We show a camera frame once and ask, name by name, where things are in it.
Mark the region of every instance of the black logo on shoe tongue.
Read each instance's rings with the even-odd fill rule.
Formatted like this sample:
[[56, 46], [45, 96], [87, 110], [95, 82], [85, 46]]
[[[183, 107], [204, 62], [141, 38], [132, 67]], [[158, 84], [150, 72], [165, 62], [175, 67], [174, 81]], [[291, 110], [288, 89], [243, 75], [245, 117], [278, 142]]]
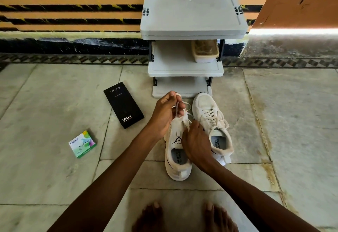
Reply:
[[181, 141], [182, 141], [182, 139], [180, 137], [177, 137], [177, 139], [175, 139], [173, 144], [181, 144]]

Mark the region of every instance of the person's left foot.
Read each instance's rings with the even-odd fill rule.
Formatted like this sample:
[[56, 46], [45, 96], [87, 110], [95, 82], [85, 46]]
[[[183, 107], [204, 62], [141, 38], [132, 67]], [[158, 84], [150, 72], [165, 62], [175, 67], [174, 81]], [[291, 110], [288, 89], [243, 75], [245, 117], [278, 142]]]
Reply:
[[143, 209], [132, 227], [132, 232], [165, 232], [163, 210], [158, 202]]

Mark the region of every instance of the shoe rack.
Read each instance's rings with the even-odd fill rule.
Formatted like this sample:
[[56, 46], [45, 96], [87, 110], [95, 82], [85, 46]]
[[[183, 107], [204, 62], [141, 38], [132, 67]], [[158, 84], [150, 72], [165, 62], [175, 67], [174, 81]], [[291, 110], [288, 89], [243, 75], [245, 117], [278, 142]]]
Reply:
[[[148, 74], [154, 97], [170, 90], [184, 98], [200, 92], [212, 96], [212, 78], [224, 73], [220, 60], [224, 39], [243, 38], [247, 23], [238, 0], [144, 0], [141, 35], [149, 40]], [[218, 39], [220, 56], [196, 63], [191, 40]]]

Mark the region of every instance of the sneaker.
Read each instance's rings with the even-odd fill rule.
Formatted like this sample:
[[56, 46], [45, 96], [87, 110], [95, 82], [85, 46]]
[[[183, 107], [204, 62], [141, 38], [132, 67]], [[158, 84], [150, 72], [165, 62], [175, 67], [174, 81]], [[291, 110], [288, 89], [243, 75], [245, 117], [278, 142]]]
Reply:
[[183, 181], [191, 173], [191, 161], [188, 159], [182, 147], [182, 135], [186, 127], [189, 128], [191, 121], [188, 118], [188, 112], [184, 109], [184, 115], [172, 120], [170, 127], [164, 136], [165, 144], [165, 166], [167, 174], [176, 181]]
[[192, 113], [209, 136], [213, 157], [223, 166], [231, 163], [230, 155], [234, 148], [226, 130], [229, 124], [214, 99], [207, 93], [197, 94], [192, 104]]

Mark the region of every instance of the marble floor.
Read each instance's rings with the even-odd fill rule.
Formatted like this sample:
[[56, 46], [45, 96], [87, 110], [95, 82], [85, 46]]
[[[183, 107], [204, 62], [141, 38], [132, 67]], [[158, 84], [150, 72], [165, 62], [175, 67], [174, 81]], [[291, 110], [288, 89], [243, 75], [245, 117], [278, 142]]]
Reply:
[[[123, 129], [103, 90], [124, 82], [145, 118]], [[0, 72], [0, 231], [46, 231], [129, 145], [156, 99], [146, 66], [11, 64]], [[212, 91], [230, 124], [234, 174], [321, 231], [338, 231], [338, 72], [225, 69]], [[89, 130], [80, 159], [68, 142]], [[230, 196], [193, 167], [183, 182], [150, 152], [105, 231], [130, 231], [159, 200], [169, 232], [202, 231], [201, 206], [227, 209], [240, 232], [257, 231]]]

